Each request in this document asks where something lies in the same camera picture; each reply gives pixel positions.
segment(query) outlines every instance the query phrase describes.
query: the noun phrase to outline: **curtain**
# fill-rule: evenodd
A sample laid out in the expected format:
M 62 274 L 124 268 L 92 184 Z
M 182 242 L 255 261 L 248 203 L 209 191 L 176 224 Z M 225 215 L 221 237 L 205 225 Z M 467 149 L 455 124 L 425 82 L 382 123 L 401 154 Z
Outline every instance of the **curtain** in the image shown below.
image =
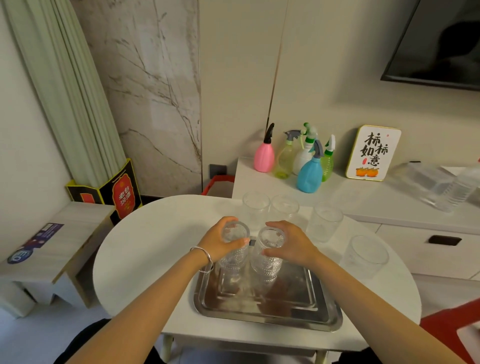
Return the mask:
M 105 92 L 69 0 L 4 0 L 40 103 L 77 184 L 98 188 L 125 164 Z

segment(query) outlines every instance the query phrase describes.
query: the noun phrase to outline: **silver bangle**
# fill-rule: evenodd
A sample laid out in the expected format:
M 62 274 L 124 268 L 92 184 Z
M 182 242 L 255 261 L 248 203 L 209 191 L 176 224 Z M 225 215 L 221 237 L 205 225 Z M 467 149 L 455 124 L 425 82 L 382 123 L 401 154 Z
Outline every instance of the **silver bangle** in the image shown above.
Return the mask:
M 200 249 L 200 250 L 203 250 L 203 252 L 206 254 L 207 258 L 208 258 L 208 262 L 210 264 L 210 270 L 201 270 L 199 269 L 199 272 L 202 272 L 202 273 L 210 273 L 212 270 L 213 270 L 213 261 L 212 261 L 212 257 L 210 256 L 210 254 L 208 253 L 208 251 L 206 251 L 204 248 L 201 248 L 199 246 L 192 246 L 190 248 L 190 252 L 193 250 L 193 249 Z

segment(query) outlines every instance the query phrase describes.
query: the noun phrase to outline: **pink spray bottle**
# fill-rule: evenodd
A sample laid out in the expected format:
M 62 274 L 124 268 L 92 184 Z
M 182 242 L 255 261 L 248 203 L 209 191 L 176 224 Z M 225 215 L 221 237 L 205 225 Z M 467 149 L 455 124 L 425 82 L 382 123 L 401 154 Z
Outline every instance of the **pink spray bottle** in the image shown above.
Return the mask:
M 274 123 L 271 123 L 265 133 L 264 142 L 258 147 L 253 159 L 253 167 L 259 172 L 270 172 L 275 164 L 275 153 L 272 147 L 272 132 Z

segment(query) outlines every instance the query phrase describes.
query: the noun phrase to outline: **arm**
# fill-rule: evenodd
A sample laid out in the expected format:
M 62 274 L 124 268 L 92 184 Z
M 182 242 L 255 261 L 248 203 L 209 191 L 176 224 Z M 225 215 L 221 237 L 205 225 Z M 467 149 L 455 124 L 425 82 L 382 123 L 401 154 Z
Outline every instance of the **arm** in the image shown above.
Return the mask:
M 296 225 L 268 222 L 282 229 L 287 242 L 263 254 L 313 271 L 384 364 L 465 364 L 453 351 L 358 282 L 318 251 Z
M 198 244 L 210 254 L 214 262 L 250 241 L 248 238 L 228 244 L 222 241 L 221 231 L 224 225 L 234 220 L 237 218 L 222 218 Z M 184 255 L 96 333 L 68 364 L 143 363 L 188 283 L 207 263 L 208 259 L 200 249 L 193 249 Z

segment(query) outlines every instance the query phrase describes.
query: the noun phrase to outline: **stainless steel tray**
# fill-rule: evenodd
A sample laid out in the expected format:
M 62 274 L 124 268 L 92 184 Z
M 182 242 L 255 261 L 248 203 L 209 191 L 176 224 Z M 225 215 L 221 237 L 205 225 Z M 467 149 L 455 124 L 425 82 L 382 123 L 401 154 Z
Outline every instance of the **stainless steel tray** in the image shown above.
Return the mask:
M 340 307 L 320 280 L 286 261 L 274 281 L 257 274 L 250 261 L 240 271 L 215 264 L 211 273 L 200 273 L 193 302 L 209 317 L 321 331 L 336 331 L 343 322 Z

